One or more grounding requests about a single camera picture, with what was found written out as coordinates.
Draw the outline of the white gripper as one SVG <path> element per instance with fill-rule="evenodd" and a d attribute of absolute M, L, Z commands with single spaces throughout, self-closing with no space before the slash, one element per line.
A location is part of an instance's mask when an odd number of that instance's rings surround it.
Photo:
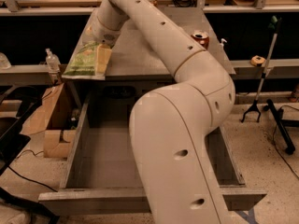
<path fill-rule="evenodd" d="M 107 17 L 94 15 L 91 20 L 93 40 L 100 44 L 96 50 L 95 71 L 104 74 L 110 60 L 112 49 L 121 34 L 121 17 L 108 15 Z"/>

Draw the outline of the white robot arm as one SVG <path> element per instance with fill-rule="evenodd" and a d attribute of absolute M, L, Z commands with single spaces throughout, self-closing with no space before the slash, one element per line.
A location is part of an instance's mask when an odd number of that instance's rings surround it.
<path fill-rule="evenodd" d="M 103 0 L 96 12 L 96 36 L 116 32 L 132 20 L 175 80 L 144 94 L 129 121 L 155 223 L 232 224 L 205 144 L 233 108 L 230 75 L 149 0 Z"/>

